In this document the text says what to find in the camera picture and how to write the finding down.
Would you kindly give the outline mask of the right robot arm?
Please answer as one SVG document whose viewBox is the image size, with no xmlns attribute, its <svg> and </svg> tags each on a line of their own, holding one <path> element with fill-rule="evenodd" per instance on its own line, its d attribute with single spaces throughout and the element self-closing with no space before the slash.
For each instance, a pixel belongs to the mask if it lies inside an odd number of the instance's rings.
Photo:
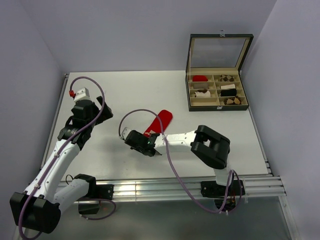
<svg viewBox="0 0 320 240">
<path fill-rule="evenodd" d="M 229 194 L 234 183 L 231 180 L 231 168 L 228 166 L 230 140 L 217 131 L 199 125 L 196 130 L 168 134 L 152 133 L 149 137 L 142 133 L 124 128 L 120 134 L 124 143 L 145 156 L 162 156 L 167 152 L 192 152 L 205 165 L 212 168 L 216 176 L 216 189 L 222 195 Z"/>
</svg>

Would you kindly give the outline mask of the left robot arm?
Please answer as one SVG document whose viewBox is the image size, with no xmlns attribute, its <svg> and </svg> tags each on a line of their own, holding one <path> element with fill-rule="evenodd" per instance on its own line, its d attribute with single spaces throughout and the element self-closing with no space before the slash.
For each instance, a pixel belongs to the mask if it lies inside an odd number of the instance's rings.
<svg viewBox="0 0 320 240">
<path fill-rule="evenodd" d="M 97 97 L 101 108 L 89 97 L 77 100 L 73 115 L 66 121 L 47 162 L 35 179 L 22 192 L 14 192 L 9 203 L 15 224 L 22 239 L 23 229 L 39 234 L 51 233 L 58 225 L 62 213 L 78 200 L 103 200 L 96 179 L 78 174 L 69 185 L 57 190 L 62 177 L 74 158 L 90 139 L 94 126 L 113 117 L 103 96 Z"/>
</svg>

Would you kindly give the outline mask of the beige sock brown toe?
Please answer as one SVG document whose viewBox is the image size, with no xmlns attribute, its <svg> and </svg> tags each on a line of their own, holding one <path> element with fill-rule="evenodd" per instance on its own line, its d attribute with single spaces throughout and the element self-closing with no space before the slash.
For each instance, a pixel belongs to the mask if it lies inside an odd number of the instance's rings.
<svg viewBox="0 0 320 240">
<path fill-rule="evenodd" d="M 201 89 L 201 90 L 194 92 L 194 97 L 195 98 L 210 98 L 211 93 L 208 89 Z"/>
</svg>

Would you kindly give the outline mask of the red sock white pattern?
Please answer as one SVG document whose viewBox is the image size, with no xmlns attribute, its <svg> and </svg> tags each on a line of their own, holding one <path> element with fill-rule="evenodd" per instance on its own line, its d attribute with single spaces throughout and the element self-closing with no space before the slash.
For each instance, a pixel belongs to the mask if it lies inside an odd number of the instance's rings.
<svg viewBox="0 0 320 240">
<path fill-rule="evenodd" d="M 163 109 L 158 113 L 158 117 L 155 117 L 151 125 L 144 131 L 143 135 L 146 137 L 150 137 L 151 134 L 160 134 L 162 132 L 162 129 L 165 131 L 166 128 L 169 126 L 173 119 L 173 114 Z"/>
</svg>

